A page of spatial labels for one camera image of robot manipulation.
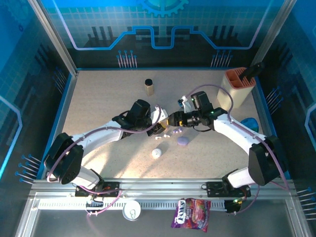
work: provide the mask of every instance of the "glass panel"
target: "glass panel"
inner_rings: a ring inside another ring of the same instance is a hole
[[[0,230],[11,237],[69,72],[27,1],[0,0],[0,32]]]
[[[300,190],[316,189],[316,16],[313,0],[297,1],[267,53],[260,82],[277,136],[289,159],[290,174]],[[315,203],[302,199],[304,204]],[[315,214],[311,210],[306,214]],[[309,223],[316,231],[316,222]]]
[[[211,212],[207,234],[202,230],[172,229],[174,210],[142,210],[139,219],[134,222],[125,220],[122,211],[111,210],[89,217],[84,210],[41,210],[32,236],[293,236],[284,202],[257,201],[255,205],[257,208],[250,208],[238,217]]]
[[[240,67],[282,0],[44,0],[79,68]]]

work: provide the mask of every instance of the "pink cable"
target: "pink cable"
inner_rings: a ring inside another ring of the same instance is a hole
[[[229,110],[227,111],[228,120],[229,120],[234,126],[238,127],[238,128],[241,129],[242,131],[248,133],[250,136],[255,137],[259,142],[261,142],[261,143],[265,146],[265,148],[268,150],[268,152],[270,153],[270,155],[271,155],[273,161],[274,161],[275,164],[276,164],[276,167],[277,167],[277,169],[278,169],[278,171],[279,171],[279,173],[280,173],[280,176],[281,176],[281,178],[282,178],[282,180],[283,180],[283,182],[284,182],[284,184],[285,184],[286,190],[289,190],[290,188],[289,188],[288,182],[287,182],[287,180],[286,180],[286,177],[285,177],[285,175],[284,175],[284,172],[282,171],[282,168],[281,168],[281,166],[280,166],[280,164],[279,164],[279,162],[278,162],[278,160],[277,160],[275,154],[273,153],[273,151],[272,151],[271,148],[269,147],[269,145],[268,145],[265,141],[263,141],[260,137],[257,137],[254,133],[252,133],[251,131],[248,131],[248,129],[245,129],[243,126],[241,126],[241,125],[239,125],[238,123],[232,121],[232,118],[231,118],[231,111],[232,111],[233,106],[234,106],[234,101],[233,101],[233,98],[232,98],[232,96],[230,95],[230,93],[229,93],[225,88],[223,88],[223,87],[221,87],[221,86],[219,86],[219,85],[215,85],[215,84],[203,84],[203,85],[200,85],[200,86],[194,88],[189,94],[186,95],[186,97],[189,97],[189,96],[192,95],[197,89],[199,89],[199,88],[201,88],[201,87],[204,87],[204,86],[214,86],[214,87],[217,87],[217,88],[223,90],[223,91],[229,96],[229,98],[230,98],[230,100],[231,100],[231,107],[230,107]]]
[[[274,182],[274,181],[270,181],[270,183],[277,185],[278,187],[282,188],[283,190],[287,190],[286,187]]]
[[[95,192],[95,191],[92,191],[90,189],[87,189],[84,186],[79,186],[79,187],[82,188],[83,190],[85,190],[86,192],[91,193],[91,194],[110,194],[110,193],[114,193],[114,192],[121,190],[121,189],[113,189],[113,190],[108,190],[108,191]]]
[[[98,215],[98,214],[101,214],[102,212],[105,212],[107,209],[109,209],[119,199],[121,194],[122,194],[122,190],[119,191],[118,196],[110,203],[110,205],[108,205],[107,207],[103,208],[101,211],[95,211],[95,212],[91,212],[91,213],[89,212],[89,214],[91,214],[91,215]]]
[[[260,191],[260,186],[258,185],[257,193],[256,193],[255,197],[253,198],[253,200],[251,201],[251,203],[247,207],[245,207],[243,210],[241,210],[239,212],[235,212],[235,215],[241,214],[241,213],[245,212],[246,210],[248,210],[253,205],[253,203],[257,200],[258,195],[259,195],[259,191]]]
[[[159,114],[158,114],[158,118],[157,118],[157,121],[153,123],[153,125],[151,125],[150,127],[144,129],[144,130],[141,130],[141,131],[132,131],[132,130],[126,130],[126,129],[123,129],[123,128],[120,128],[120,127],[100,127],[100,128],[97,128],[95,130],[92,130],[90,132],[88,132],[86,135],[80,137],[78,140],[76,140],[74,143],[72,143],[69,147],[67,147],[63,153],[58,157],[58,159],[56,160],[56,162],[54,163],[54,165],[52,166],[52,168],[50,169],[50,171],[48,172],[48,175],[47,175],[47,181],[49,183],[53,183],[53,182],[56,182],[57,179],[50,179],[50,176],[53,174],[55,168],[57,167],[57,165],[59,164],[59,162],[61,161],[61,159],[66,155],[66,153],[68,151],[70,151],[70,149],[72,147],[74,147],[77,143],[79,143],[80,141],[82,141],[84,138],[90,136],[91,134],[93,133],[96,133],[96,132],[99,132],[99,131],[102,131],[102,130],[108,130],[108,129],[114,129],[114,130],[121,130],[123,132],[128,132],[128,133],[143,133],[143,132],[147,132],[149,130],[151,130],[152,128],[154,128],[157,124],[158,124],[158,121],[160,119],[160,115],[161,115],[161,107],[160,105],[155,105],[159,108]]]

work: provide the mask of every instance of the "white ball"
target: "white ball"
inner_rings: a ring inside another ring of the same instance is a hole
[[[153,158],[155,158],[155,159],[161,157],[161,155],[162,155],[162,150],[159,149],[159,148],[156,148],[156,149],[154,149],[154,150],[152,151],[152,156],[153,156]]]

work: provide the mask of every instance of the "orange pen holder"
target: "orange pen holder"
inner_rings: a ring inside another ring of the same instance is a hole
[[[244,77],[242,81],[239,79],[239,75],[245,71],[245,69],[246,68],[234,68],[227,70],[221,83],[221,86],[225,88],[233,98],[233,108],[239,108],[252,88],[256,85],[255,78],[251,78],[250,82],[246,77]],[[231,100],[223,90],[219,89],[217,99],[224,110],[228,110],[231,107]]]

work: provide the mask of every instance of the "purple soap bar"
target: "purple soap bar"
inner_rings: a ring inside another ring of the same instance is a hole
[[[178,137],[178,145],[186,146],[189,143],[189,139],[187,137]]]

